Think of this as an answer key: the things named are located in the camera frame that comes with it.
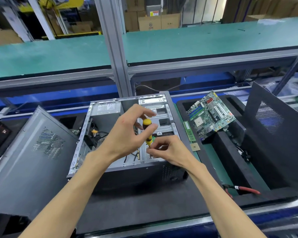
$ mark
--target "hand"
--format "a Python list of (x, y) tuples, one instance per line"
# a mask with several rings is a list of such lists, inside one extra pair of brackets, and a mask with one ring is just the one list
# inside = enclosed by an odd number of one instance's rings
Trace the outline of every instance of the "hand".
[(147, 148), (147, 153), (182, 168), (186, 168), (188, 161), (194, 158), (177, 135), (157, 137)]
[(143, 130), (143, 127), (136, 121), (138, 118), (146, 119), (145, 115), (152, 117), (157, 114), (150, 109), (134, 104), (118, 118), (110, 133), (96, 151), (101, 152), (102, 156), (110, 159), (111, 163), (135, 152), (158, 127), (157, 124), (151, 124), (143, 132), (136, 135), (133, 126)]

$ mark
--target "white wire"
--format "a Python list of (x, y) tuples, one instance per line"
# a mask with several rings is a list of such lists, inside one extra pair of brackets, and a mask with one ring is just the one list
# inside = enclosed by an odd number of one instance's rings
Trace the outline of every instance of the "white wire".
[(149, 87), (149, 86), (147, 86), (147, 85), (143, 85), (143, 84), (140, 84), (140, 85), (138, 85), (138, 86), (136, 86), (135, 88), (138, 88), (138, 87), (146, 87), (146, 88), (149, 88), (149, 89), (151, 89), (151, 90), (153, 90), (153, 91), (156, 91), (156, 92), (164, 92), (164, 91), (169, 91), (169, 90), (171, 90), (171, 89), (174, 89), (174, 88), (177, 88), (177, 87), (179, 87), (179, 86), (181, 86), (182, 84), (179, 84), (179, 85), (177, 85), (177, 86), (174, 86), (174, 87), (172, 87), (172, 88), (169, 88), (169, 89), (167, 89), (167, 90), (156, 90), (156, 89), (154, 89), (154, 88), (151, 88), (151, 87)]

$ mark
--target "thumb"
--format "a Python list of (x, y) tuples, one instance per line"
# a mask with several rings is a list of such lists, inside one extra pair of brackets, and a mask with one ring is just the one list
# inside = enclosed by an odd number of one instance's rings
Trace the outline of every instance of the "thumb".
[(158, 128), (158, 124), (150, 124), (144, 131), (142, 131), (138, 136), (143, 142)]
[(166, 156), (166, 151), (157, 150), (154, 148), (147, 148), (146, 152), (147, 152), (147, 154), (150, 154), (157, 158), (164, 158), (164, 156)]

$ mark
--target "forearm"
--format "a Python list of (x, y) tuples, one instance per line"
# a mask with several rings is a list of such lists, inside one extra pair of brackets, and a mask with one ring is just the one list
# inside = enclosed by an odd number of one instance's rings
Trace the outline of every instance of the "forearm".
[(226, 194), (204, 164), (193, 157), (186, 169), (201, 192), (221, 237), (266, 237)]
[(99, 161), (84, 164), (64, 188), (47, 204), (39, 215), (19, 236), (70, 237), (76, 223), (109, 162)]

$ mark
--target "yellow screwdriver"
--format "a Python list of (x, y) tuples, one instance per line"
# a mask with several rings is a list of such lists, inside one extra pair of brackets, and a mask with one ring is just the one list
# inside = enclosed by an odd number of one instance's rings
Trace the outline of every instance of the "yellow screwdriver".
[[(144, 128), (144, 130), (151, 124), (151, 120), (150, 119), (145, 119), (142, 122), (142, 127)], [(152, 135), (150, 135), (147, 139), (146, 139), (146, 144), (149, 146), (152, 144)]]

